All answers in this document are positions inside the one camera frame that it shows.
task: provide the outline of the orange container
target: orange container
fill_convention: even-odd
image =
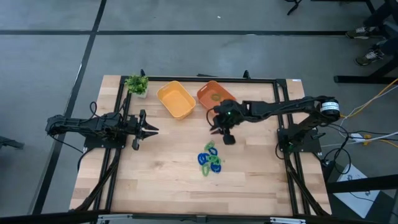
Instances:
[[[183,119],[196,105],[195,99],[178,81],[169,82],[156,95],[175,119]]]
[[[208,110],[220,105],[223,100],[236,100],[218,82],[210,81],[197,93],[199,102]]]

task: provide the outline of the yellow bowl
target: yellow bowl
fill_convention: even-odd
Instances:
[[[196,105],[195,99],[178,81],[164,85],[156,95],[175,119],[183,119]]]

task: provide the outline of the green plant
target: green plant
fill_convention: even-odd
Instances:
[[[124,83],[129,88],[129,93],[137,93],[141,95],[145,93],[148,87],[148,77],[131,75]]]

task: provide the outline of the white cable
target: white cable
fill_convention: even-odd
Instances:
[[[342,120],[341,123],[340,123],[340,126],[343,127],[344,120],[347,119],[347,118],[349,118],[349,117],[351,116],[351,114],[353,114],[356,110],[358,110],[358,109],[360,109],[360,108],[362,108],[362,107],[364,107],[364,106],[370,104],[373,100],[375,100],[375,99],[377,99],[377,98],[380,98],[380,97],[384,96],[385,94],[389,93],[390,91],[392,91],[393,89],[395,89],[395,88],[397,88],[397,87],[398,87],[398,86],[395,86],[394,88],[391,88],[390,90],[388,90],[387,92],[381,94],[380,96],[375,97],[374,99],[371,99],[371,100],[369,100],[368,102],[364,103],[363,105],[361,105],[361,106],[356,107],[355,109],[353,109],[349,115],[347,115],[345,118],[343,118],[343,120]],[[346,136],[343,135],[343,133],[341,132],[340,127],[338,128],[338,130],[339,130],[339,134],[345,138]]]
[[[398,131],[394,132],[394,133],[391,133],[391,134],[387,134],[385,136],[380,136],[380,137],[377,137],[377,138],[367,139],[367,140],[363,140],[363,141],[349,142],[346,145],[374,141],[374,140],[377,140],[377,139],[380,139],[380,138],[387,138],[387,137],[390,137],[390,136],[393,136],[393,135],[396,135],[396,134],[398,134]],[[341,143],[340,144],[329,144],[329,145],[324,145],[324,146],[321,146],[321,147],[340,146],[340,145],[341,145]]]

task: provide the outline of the black cable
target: black cable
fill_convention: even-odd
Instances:
[[[110,117],[110,118],[105,118],[105,119],[113,119],[113,118],[115,118],[118,114],[120,114],[120,111],[122,111],[122,109],[123,109],[124,106],[126,105],[126,102],[127,102],[127,98],[125,98],[125,99],[123,100],[123,103],[122,103],[122,105],[120,106],[120,108],[119,108],[119,110],[118,110],[117,113],[115,113],[112,117]]]
[[[352,192],[349,192],[349,193],[350,193],[352,196],[354,196],[354,197],[356,197],[356,198],[358,198],[358,199],[367,200],[367,201],[370,201],[370,202],[373,202],[373,203],[376,203],[376,204],[380,205],[379,202],[375,202],[375,201],[370,200],[370,199],[367,199],[367,198],[358,197],[358,196],[356,196],[355,194],[353,194]],[[393,211],[391,211],[391,214],[393,214],[393,215],[395,215],[396,217],[398,217],[398,214],[396,214],[396,213],[393,212]]]
[[[207,123],[209,123],[209,125],[211,126],[211,127],[213,127],[213,125],[210,123],[210,120],[209,120],[209,112],[211,111],[211,110],[213,110],[214,108],[211,108],[211,109],[209,109],[207,112],[206,112],[206,120],[207,120]]]
[[[284,158],[278,156],[278,146],[279,146],[279,143],[277,143],[275,146],[275,155],[276,155],[276,157],[278,157],[278,159],[284,160]]]
[[[84,120],[84,121],[82,121],[82,122],[80,122],[80,124],[83,124],[83,123],[85,123],[85,122],[88,122],[88,121],[91,121],[93,118],[94,118],[94,116],[96,116],[96,117],[99,117],[97,114],[96,114],[96,112],[97,112],[97,103],[95,102],[95,101],[92,101],[91,103],[90,103],[90,111],[91,111],[91,117],[90,118],[88,118],[88,119],[86,119],[86,120]]]
[[[82,160],[83,157],[84,157],[88,152],[90,152],[91,150],[92,150],[92,148],[91,148],[91,149],[87,148],[87,151],[86,151],[85,153],[83,153],[83,155],[80,156],[79,161],[77,162],[77,171],[78,171],[78,172],[79,172],[79,169],[80,169],[81,160]]]
[[[344,149],[344,146],[346,146],[346,144],[347,144],[347,142],[348,142],[348,140],[349,140],[348,131],[347,131],[345,128],[343,128],[343,127],[341,127],[340,125],[337,125],[337,124],[329,124],[329,125],[332,125],[332,126],[336,126],[336,127],[341,128],[341,129],[345,132],[346,138],[345,138],[344,142],[341,144],[341,146],[340,146],[339,148],[332,149],[331,151],[329,151],[328,153],[326,153],[326,155],[324,156],[323,159],[325,160],[325,159],[329,156],[330,153],[336,151],[336,152],[335,152],[335,155],[333,156],[333,160],[335,161],[335,165],[334,165],[333,167],[335,168],[335,170],[336,170],[339,174],[347,174],[347,173],[349,172],[349,170],[351,169],[351,155],[349,154],[349,152],[348,152],[346,149]],[[340,132],[339,129],[337,129],[337,128],[335,128],[335,127],[331,127],[331,126],[329,126],[329,125],[328,125],[328,126],[324,126],[324,127],[333,128],[333,129],[335,129],[335,130],[337,130],[337,131]],[[348,157],[348,169],[347,169],[346,172],[341,172],[340,170],[337,169],[337,162],[336,162],[336,160],[337,160],[338,156],[340,155],[340,153],[341,153],[342,151],[344,151],[345,153],[347,153],[347,157]]]
[[[75,146],[71,146],[71,145],[69,145],[68,143],[65,143],[65,142],[63,142],[63,141],[61,141],[61,140],[56,139],[56,138],[53,137],[53,136],[50,136],[50,137],[51,137],[52,139],[56,140],[57,142],[60,142],[60,143],[62,143],[62,144],[66,144],[67,146],[71,147],[72,149],[74,149],[74,150],[76,150],[76,151],[79,151],[79,152],[83,153],[82,150],[76,148]]]

